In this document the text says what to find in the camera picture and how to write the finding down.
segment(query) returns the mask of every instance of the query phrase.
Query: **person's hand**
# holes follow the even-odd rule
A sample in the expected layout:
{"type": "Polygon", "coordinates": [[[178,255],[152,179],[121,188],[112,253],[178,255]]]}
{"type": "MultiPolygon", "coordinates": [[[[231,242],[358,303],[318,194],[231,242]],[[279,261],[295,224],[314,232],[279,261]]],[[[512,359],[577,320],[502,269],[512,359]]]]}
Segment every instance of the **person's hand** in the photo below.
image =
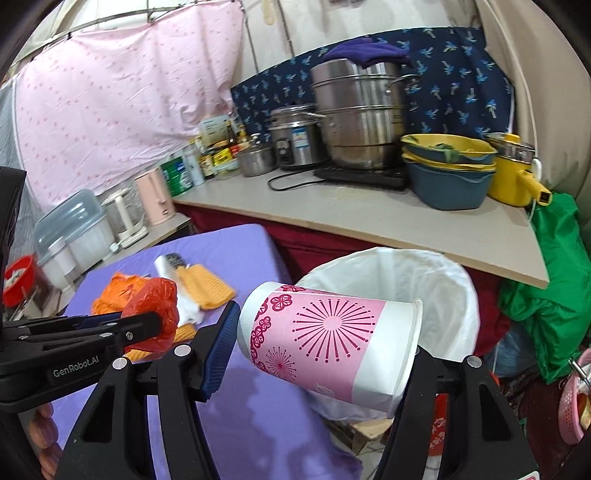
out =
{"type": "Polygon", "coordinates": [[[50,403],[41,405],[29,423],[31,441],[41,449],[39,463],[46,480],[53,480],[62,453],[61,447],[57,444],[57,426],[51,419],[52,415],[53,406],[50,403]]]}

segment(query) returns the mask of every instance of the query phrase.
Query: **pink floral pattern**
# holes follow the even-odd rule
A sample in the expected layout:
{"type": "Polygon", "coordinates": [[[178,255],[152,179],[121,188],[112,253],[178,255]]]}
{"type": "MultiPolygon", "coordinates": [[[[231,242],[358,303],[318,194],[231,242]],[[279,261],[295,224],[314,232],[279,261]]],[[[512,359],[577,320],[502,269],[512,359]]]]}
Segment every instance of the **pink floral pattern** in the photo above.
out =
{"type": "Polygon", "coordinates": [[[256,318],[259,318],[261,315],[265,314],[267,309],[269,308],[269,298],[266,298],[265,301],[262,303],[261,307],[259,308],[258,313],[256,314],[256,318]]]}
{"type": "Polygon", "coordinates": [[[283,291],[306,291],[303,287],[296,287],[295,285],[283,285],[280,287],[283,291]]]}
{"type": "Polygon", "coordinates": [[[306,356],[312,356],[316,362],[340,362],[350,358],[352,351],[361,351],[363,343],[369,343],[376,316],[364,302],[354,300],[323,297],[295,314],[298,319],[293,320],[294,341],[306,356]]]}
{"type": "Polygon", "coordinates": [[[333,293],[331,291],[322,291],[322,290],[314,290],[313,288],[308,288],[310,293],[318,293],[320,295],[338,295],[338,293],[333,293]]]}
{"type": "Polygon", "coordinates": [[[265,336],[262,334],[262,328],[257,326],[251,332],[251,346],[260,348],[261,344],[265,341],[265,336]]]}
{"type": "Polygon", "coordinates": [[[284,293],[283,295],[279,295],[271,299],[271,305],[273,305],[271,308],[276,312],[280,312],[292,303],[293,301],[291,299],[291,295],[284,293]]]}
{"type": "Polygon", "coordinates": [[[259,370],[263,370],[266,374],[269,373],[269,370],[267,370],[263,362],[257,362],[255,365],[259,370]]]}
{"type": "Polygon", "coordinates": [[[266,332],[271,327],[271,317],[263,317],[259,320],[259,326],[263,332],[266,332]]]}
{"type": "Polygon", "coordinates": [[[287,352],[287,349],[279,347],[267,350],[267,365],[269,365],[269,373],[276,377],[293,382],[296,379],[296,363],[287,352]]]}

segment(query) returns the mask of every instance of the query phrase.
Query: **white plastic bag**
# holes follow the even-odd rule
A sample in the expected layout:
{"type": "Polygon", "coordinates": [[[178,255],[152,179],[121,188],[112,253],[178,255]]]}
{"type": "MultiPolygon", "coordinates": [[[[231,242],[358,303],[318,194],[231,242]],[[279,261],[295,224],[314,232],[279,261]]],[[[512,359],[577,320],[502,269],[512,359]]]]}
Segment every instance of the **white plastic bag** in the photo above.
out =
{"type": "MultiPolygon", "coordinates": [[[[419,345],[431,355],[461,362],[474,352],[480,329],[478,297],[463,267],[426,250],[375,247],[316,267],[298,284],[368,299],[423,301],[419,345]]],[[[309,393],[310,404],[331,420],[383,419],[380,411],[309,393]]]]}

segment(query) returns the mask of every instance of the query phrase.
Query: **pink curtain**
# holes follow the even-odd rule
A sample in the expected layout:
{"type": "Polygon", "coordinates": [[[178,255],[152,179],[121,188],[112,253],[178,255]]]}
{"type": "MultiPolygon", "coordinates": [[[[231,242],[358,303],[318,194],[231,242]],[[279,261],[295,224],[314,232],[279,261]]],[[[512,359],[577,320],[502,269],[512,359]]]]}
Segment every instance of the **pink curtain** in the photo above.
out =
{"type": "Polygon", "coordinates": [[[239,3],[222,0],[37,56],[18,76],[15,122],[41,207],[104,192],[186,145],[203,118],[228,113],[241,39],[239,3]]]}

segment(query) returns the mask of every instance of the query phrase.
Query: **wall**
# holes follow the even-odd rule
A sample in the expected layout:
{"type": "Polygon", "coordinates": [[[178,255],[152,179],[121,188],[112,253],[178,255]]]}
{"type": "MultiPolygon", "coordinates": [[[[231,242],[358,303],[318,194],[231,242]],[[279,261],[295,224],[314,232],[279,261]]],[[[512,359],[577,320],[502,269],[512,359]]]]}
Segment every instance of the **wall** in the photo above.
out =
{"type": "MultiPolygon", "coordinates": [[[[444,8],[445,0],[280,1],[296,55],[370,33],[450,24],[444,8]]],[[[259,69],[264,70],[289,59],[290,49],[277,6],[273,5],[275,23],[266,25],[262,0],[244,0],[244,3],[259,69]]],[[[243,41],[243,53],[236,68],[234,84],[256,74],[246,32],[243,41]]]]}
{"type": "MultiPolygon", "coordinates": [[[[263,0],[243,0],[252,43],[260,70],[291,57],[287,36],[277,7],[271,5],[273,25],[263,18],[263,0]]],[[[296,55],[324,45],[370,33],[399,28],[444,27],[454,10],[465,11],[463,5],[473,0],[280,0],[285,12],[287,29],[296,55]]],[[[145,9],[147,6],[172,7],[192,3],[192,0],[66,0],[36,32],[32,42],[36,46],[41,37],[67,31],[97,18],[145,9]]],[[[87,30],[130,27],[143,24],[146,15],[136,15],[105,22],[87,30]]],[[[236,66],[234,85],[256,74],[251,45],[246,30],[243,53],[236,66]]]]}

